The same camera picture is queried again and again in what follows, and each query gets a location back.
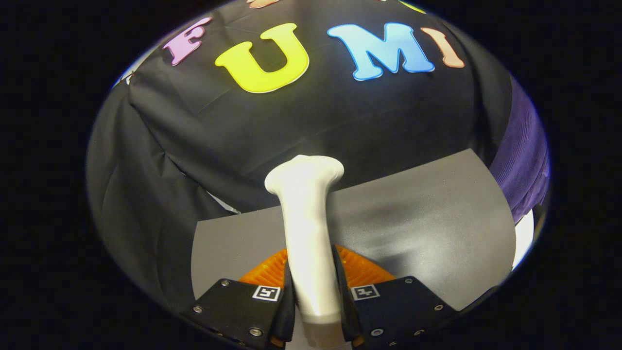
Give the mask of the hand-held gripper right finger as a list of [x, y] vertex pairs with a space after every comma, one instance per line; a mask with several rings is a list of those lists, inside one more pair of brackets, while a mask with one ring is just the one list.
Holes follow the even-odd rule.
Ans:
[[459, 315], [413, 276], [395, 278], [339, 245], [333, 246], [333, 258], [342, 332], [352, 348], [406, 346]]

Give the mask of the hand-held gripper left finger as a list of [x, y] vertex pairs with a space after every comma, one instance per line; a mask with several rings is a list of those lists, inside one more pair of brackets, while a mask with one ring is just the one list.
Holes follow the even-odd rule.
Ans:
[[216, 281], [182, 317], [244, 350], [284, 350], [293, 341], [295, 289], [282, 249], [239, 280]]

